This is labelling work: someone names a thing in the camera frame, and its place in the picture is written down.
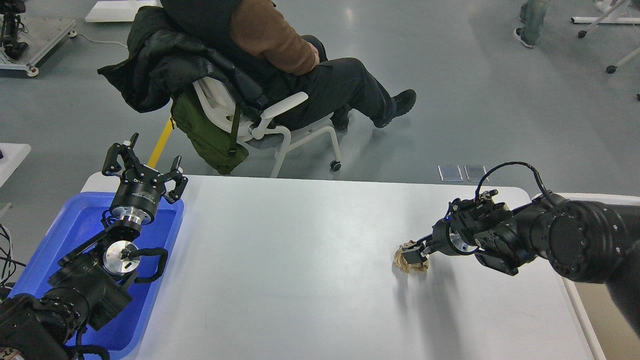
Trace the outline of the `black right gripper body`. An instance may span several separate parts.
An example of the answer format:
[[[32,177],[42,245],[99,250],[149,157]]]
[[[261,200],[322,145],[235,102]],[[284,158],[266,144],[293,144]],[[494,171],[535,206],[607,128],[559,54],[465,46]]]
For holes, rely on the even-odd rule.
[[[473,246],[465,242],[445,219],[439,219],[433,226],[432,249],[448,256],[473,255]]]

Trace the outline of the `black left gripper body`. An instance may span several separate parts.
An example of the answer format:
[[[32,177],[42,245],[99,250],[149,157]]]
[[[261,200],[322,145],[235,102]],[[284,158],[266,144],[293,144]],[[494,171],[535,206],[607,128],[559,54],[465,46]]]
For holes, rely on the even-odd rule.
[[[129,218],[140,225],[152,223],[166,191],[163,185],[158,189],[158,183],[153,182],[159,175],[152,168],[144,168],[142,176],[135,169],[122,171],[110,214],[120,220]]]

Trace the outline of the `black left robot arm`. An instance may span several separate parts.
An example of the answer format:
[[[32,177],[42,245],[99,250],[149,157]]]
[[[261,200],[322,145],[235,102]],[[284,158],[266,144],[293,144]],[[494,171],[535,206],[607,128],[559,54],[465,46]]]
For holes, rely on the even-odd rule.
[[[100,330],[115,319],[133,296],[132,284],[150,284],[164,273],[169,251],[138,248],[142,227],[153,223],[162,199],[181,198],[188,178],[177,155],[160,173],[135,155],[138,133],[114,143],[102,166],[104,176],[119,178],[118,189],[102,215],[103,230],[58,260],[41,298],[19,293],[1,303],[1,349],[23,360],[82,360],[95,354],[108,360],[105,347],[82,344],[87,328]]]

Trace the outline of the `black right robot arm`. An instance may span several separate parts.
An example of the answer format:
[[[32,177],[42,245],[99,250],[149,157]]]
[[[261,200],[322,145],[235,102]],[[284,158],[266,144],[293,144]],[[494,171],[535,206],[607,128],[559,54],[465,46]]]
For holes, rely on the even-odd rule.
[[[475,256],[483,266],[515,276],[522,265],[545,259],[563,278],[604,284],[635,333],[639,332],[640,281],[638,206],[567,199],[550,192],[532,171],[541,194],[510,209],[494,201],[496,189],[482,191],[489,170],[471,199],[455,198],[432,233],[401,244],[397,266],[405,272],[425,266],[432,253]]]

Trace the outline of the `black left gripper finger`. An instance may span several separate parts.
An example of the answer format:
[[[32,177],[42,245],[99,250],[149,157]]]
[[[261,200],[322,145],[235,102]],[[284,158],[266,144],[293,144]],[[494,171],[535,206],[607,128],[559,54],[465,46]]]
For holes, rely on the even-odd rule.
[[[166,173],[153,176],[153,189],[169,204],[181,199],[189,179],[183,174],[181,166],[182,156],[174,157],[171,167]],[[173,182],[173,189],[167,190],[167,182]]]
[[[114,143],[107,150],[102,166],[104,176],[142,176],[143,165],[135,155],[139,133],[134,132],[126,143]]]

